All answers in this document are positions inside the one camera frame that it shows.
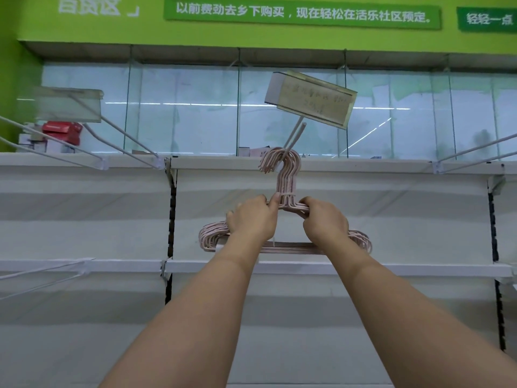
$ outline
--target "forearm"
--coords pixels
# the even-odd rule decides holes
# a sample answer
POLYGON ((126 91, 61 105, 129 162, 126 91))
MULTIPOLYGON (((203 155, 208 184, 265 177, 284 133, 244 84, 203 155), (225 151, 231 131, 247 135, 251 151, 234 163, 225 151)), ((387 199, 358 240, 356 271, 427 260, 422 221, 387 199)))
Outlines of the forearm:
POLYGON ((151 321, 100 387, 226 387, 260 247, 231 236, 151 321))
POLYGON ((325 250, 397 388, 517 386, 517 365, 350 240, 325 250))

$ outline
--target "green banner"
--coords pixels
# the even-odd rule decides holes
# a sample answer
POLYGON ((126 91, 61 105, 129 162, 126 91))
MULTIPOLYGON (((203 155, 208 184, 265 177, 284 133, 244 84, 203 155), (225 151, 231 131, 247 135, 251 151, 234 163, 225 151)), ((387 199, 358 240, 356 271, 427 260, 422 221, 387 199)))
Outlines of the green banner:
POLYGON ((456 12, 460 31, 517 32, 517 9, 459 6, 456 12))
POLYGON ((165 0, 166 20, 439 30, 439 6, 293 0, 165 0))

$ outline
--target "red box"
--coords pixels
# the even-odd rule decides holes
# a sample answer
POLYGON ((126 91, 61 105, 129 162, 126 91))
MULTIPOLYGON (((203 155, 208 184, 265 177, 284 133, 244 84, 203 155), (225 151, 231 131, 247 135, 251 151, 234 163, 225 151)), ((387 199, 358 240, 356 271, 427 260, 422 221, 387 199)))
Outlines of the red box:
POLYGON ((54 137, 58 140, 62 140, 69 144, 73 144, 74 146, 78 146, 81 143, 81 139, 79 138, 79 133, 75 130, 71 129, 68 133, 56 133, 56 132, 46 132, 48 136, 54 137))
POLYGON ((55 133, 69 133, 75 132, 77 135, 83 130, 83 126, 80 123, 65 123, 61 121, 49 121, 43 125, 43 132, 55 132, 55 133))

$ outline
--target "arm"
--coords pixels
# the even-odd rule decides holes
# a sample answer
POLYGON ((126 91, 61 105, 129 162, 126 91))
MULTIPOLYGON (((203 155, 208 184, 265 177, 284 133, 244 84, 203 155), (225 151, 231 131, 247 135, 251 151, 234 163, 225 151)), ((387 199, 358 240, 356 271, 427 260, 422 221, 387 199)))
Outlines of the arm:
POLYGON ((359 248, 346 218, 313 198, 303 227, 336 268, 397 388, 517 386, 517 364, 359 248))
POLYGON ((140 333, 99 388, 226 387, 255 262, 277 225, 280 196, 226 215, 223 249, 140 333))

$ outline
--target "green wall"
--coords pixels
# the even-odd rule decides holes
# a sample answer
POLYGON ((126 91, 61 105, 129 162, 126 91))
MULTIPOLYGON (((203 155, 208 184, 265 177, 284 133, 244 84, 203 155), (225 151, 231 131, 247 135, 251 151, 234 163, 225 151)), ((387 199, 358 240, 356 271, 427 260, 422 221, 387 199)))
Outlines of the green wall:
MULTIPOLYGON (((16 39, 22 0, 2 0, 0 8, 0 115, 17 122, 34 119, 32 88, 41 84, 41 61, 20 45, 16 39)), ((0 122, 0 136, 17 142, 20 130, 0 122)), ((0 142, 1 151, 12 151, 0 142)))
POLYGON ((516 54, 517 35, 465 33, 457 28, 457 6, 514 7, 517 0, 346 0, 404 5, 439 5, 443 29, 167 22, 164 0, 120 0, 120 15, 59 13, 60 0, 25 0, 19 38, 27 41, 125 43, 516 54), (139 8, 138 17, 130 17, 139 8))

